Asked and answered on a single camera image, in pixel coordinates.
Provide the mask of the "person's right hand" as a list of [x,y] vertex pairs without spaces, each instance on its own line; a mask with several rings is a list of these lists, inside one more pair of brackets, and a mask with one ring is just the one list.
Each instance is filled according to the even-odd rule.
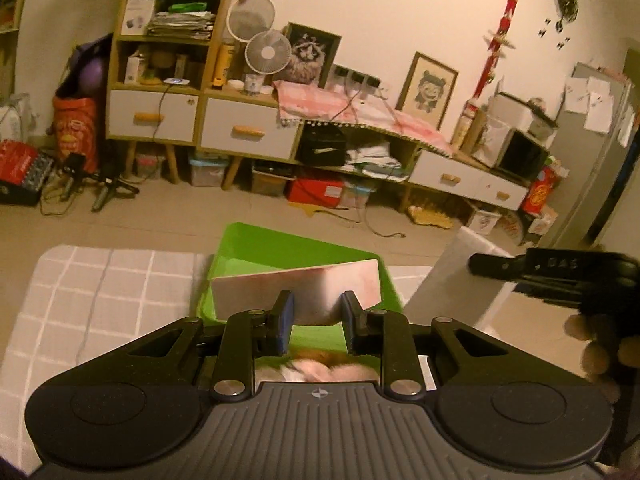
[[[620,398],[620,385],[608,376],[612,356],[597,341],[581,314],[570,315],[564,323],[564,332],[579,341],[587,341],[582,352],[582,370],[588,382],[595,385],[612,403]],[[617,350],[617,359],[631,368],[639,367],[639,337],[624,339]]]

